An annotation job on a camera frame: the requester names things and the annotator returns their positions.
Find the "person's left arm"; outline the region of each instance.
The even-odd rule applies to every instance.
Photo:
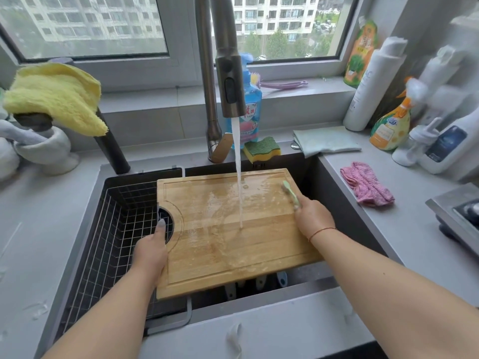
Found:
[[[153,235],[136,244],[130,270],[43,358],[138,357],[148,303],[167,257],[162,219]]]

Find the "cutting board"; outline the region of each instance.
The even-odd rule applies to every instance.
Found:
[[[323,258],[297,229],[287,169],[158,180],[158,204],[174,221],[158,299],[254,278]]]

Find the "white countertop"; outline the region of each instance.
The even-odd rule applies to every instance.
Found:
[[[291,139],[291,129],[264,131],[278,142]],[[364,134],[352,133],[360,153],[321,156],[356,211],[383,249],[405,266],[479,306],[479,263],[438,230],[424,202],[457,186],[420,168],[399,166],[389,154],[369,144]],[[205,152],[203,139],[132,146],[123,149],[129,161]],[[0,357],[32,358],[47,314],[34,319],[45,303],[49,308],[77,236],[101,164],[100,151],[82,153],[81,164],[69,174],[47,178],[29,166],[0,185]],[[339,175],[353,161],[368,163],[396,197],[390,209],[357,205]]]

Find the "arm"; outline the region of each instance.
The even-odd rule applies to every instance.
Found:
[[[135,246],[130,270],[75,323],[44,359],[136,358],[156,281],[166,264],[165,221]]]
[[[332,268],[389,358],[478,358],[479,313],[448,290],[334,229],[318,201],[298,196],[296,222]]]

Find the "yellow fluffy cloth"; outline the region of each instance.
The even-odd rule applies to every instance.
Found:
[[[44,63],[17,71],[3,108],[9,113],[46,113],[85,136],[104,136],[105,123],[95,114],[100,82],[74,66]]]

